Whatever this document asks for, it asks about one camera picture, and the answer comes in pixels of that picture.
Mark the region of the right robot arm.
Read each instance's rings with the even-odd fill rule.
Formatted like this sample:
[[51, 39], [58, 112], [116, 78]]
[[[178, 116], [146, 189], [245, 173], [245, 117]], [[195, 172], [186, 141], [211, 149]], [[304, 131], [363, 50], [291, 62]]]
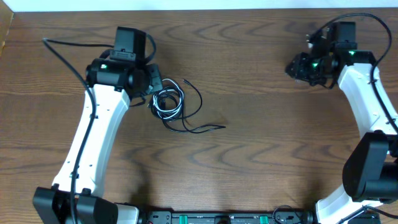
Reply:
[[345, 162], [342, 184], [315, 204], [302, 223], [374, 223], [379, 206], [397, 201], [397, 111], [379, 76], [379, 60], [358, 50], [355, 22], [336, 18], [308, 35], [309, 53], [299, 53], [287, 75], [311, 86], [338, 86], [358, 126], [360, 141]]

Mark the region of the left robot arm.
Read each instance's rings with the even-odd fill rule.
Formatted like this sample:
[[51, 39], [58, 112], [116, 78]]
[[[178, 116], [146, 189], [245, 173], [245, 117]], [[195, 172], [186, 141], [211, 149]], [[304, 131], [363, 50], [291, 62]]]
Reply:
[[135, 98], [162, 89], [158, 65], [150, 63], [139, 29], [118, 27], [113, 45], [78, 76], [85, 102], [71, 148], [50, 188], [39, 187], [33, 205], [44, 223], [140, 223], [137, 207], [103, 198], [116, 133]]

